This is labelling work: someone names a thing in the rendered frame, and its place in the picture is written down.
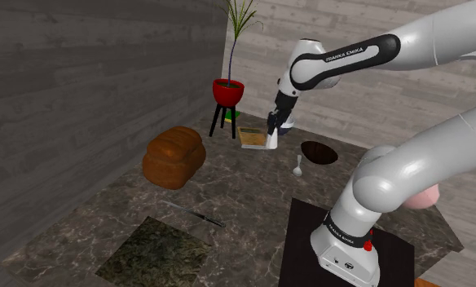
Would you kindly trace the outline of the dark mossy square panel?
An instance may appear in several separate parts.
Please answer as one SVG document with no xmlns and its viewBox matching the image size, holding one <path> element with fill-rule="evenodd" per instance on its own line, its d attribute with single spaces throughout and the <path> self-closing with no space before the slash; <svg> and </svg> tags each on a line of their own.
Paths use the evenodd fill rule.
<svg viewBox="0 0 476 287">
<path fill-rule="evenodd" d="M 151 217 L 98 269 L 116 287 L 192 287 L 211 245 Z"/>
</svg>

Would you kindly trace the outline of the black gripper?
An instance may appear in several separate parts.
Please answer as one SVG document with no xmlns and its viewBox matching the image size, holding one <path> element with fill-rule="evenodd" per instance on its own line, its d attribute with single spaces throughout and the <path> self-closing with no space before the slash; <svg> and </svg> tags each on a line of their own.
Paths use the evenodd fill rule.
<svg viewBox="0 0 476 287">
<path fill-rule="evenodd" d="M 282 91 L 278 91 L 275 98 L 275 113 L 269 112 L 267 118 L 267 133 L 272 135 L 274 129 L 278 134 L 285 134 L 283 124 L 291 114 L 295 104 L 297 103 L 297 96 L 286 95 Z"/>
</svg>

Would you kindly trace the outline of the plant in red pot on stool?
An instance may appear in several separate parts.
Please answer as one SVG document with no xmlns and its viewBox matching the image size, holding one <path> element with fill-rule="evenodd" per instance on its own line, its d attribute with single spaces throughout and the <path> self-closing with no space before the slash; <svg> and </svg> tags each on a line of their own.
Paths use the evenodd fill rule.
<svg viewBox="0 0 476 287">
<path fill-rule="evenodd" d="M 226 17 L 232 24 L 232 46 L 228 62 L 227 76 L 225 78 L 218 78 L 213 81 L 212 92 L 216 102 L 214 117 L 209 131 L 209 137 L 213 136 L 214 129 L 217 125 L 217 120 L 220 119 L 220 127 L 223 128 L 225 116 L 228 109 L 231 110 L 231 137 L 236 137 L 236 105 L 240 102 L 245 91 L 245 85 L 237 80 L 231 79 L 231 65 L 234 50 L 238 37 L 250 26 L 264 24 L 260 20 L 251 20 L 255 17 L 257 10 L 253 6 L 254 0 L 222 0 L 223 4 L 216 4 L 220 10 L 224 12 Z"/>
</svg>

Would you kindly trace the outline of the brown bread loaf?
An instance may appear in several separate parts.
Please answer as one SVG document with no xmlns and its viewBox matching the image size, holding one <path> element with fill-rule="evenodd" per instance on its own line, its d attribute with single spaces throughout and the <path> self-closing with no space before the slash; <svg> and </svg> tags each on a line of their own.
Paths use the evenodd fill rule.
<svg viewBox="0 0 476 287">
<path fill-rule="evenodd" d="M 177 190 L 203 166 L 201 136 L 186 126 L 174 126 L 153 139 L 143 157 L 143 175 L 162 188 Z"/>
</svg>

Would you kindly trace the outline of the dark brown bowl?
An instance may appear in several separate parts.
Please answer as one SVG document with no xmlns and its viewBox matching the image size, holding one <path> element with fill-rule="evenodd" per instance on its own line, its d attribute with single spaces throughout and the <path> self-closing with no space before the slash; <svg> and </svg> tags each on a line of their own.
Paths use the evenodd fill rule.
<svg viewBox="0 0 476 287">
<path fill-rule="evenodd" d="M 305 141 L 301 143 L 303 155 L 316 165 L 329 165 L 337 161 L 337 153 L 329 146 L 315 142 Z"/>
</svg>

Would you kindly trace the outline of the white open box tan inside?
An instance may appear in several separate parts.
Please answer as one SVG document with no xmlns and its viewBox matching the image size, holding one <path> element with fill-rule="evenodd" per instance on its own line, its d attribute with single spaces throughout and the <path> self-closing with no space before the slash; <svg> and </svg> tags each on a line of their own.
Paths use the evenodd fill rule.
<svg viewBox="0 0 476 287">
<path fill-rule="evenodd" d="M 271 135 L 259 128 L 239 126 L 237 130 L 240 136 L 242 148 L 267 150 L 277 149 L 278 133 L 276 128 Z"/>
</svg>

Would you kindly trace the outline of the pink round object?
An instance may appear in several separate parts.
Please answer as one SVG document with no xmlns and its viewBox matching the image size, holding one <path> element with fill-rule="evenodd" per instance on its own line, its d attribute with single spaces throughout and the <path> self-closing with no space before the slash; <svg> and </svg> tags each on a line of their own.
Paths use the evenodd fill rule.
<svg viewBox="0 0 476 287">
<path fill-rule="evenodd" d="M 440 197 L 439 186 L 427 188 L 423 192 L 419 192 L 414 196 L 409 197 L 404 203 L 403 207 L 412 210 L 427 209 L 432 205 L 435 205 Z"/>
</svg>

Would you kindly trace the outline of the black handled knife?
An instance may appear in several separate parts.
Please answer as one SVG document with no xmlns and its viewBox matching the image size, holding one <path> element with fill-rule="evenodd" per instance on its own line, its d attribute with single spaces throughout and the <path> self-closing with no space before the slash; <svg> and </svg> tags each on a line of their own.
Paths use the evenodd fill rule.
<svg viewBox="0 0 476 287">
<path fill-rule="evenodd" d="M 184 207 L 182 207 L 182 206 L 180 206 L 180 205 L 176 205 L 175 203 L 172 203 L 172 202 L 169 202 L 169 201 L 161 200 L 161 202 L 163 202 L 163 203 L 165 203 L 165 204 L 167 204 L 167 205 L 169 205 L 169 206 L 171 206 L 171 207 L 174 207 L 174 208 L 176 208 L 176 209 L 178 209 L 178 210 L 181 210 L 181 211 L 183 211 L 183 212 L 185 212 L 185 213 L 192 214 L 192 215 L 194 215 L 194 216 L 196 216 L 196 217 L 198 217 L 198 218 L 200 218 L 200 219 L 202 219 L 202 220 L 204 220 L 204 221 L 206 221 L 206 222 L 215 224 L 215 225 L 217 225 L 217 226 L 219 226 L 219 227 L 222 227 L 222 228 L 226 227 L 226 224 L 225 224 L 224 222 L 218 220 L 218 219 L 214 219 L 214 218 L 211 218 L 211 217 L 206 216 L 206 215 L 204 215 L 204 214 L 197 213 L 197 212 L 194 211 L 194 210 L 190 210 L 190 209 L 184 208 Z"/>
</svg>

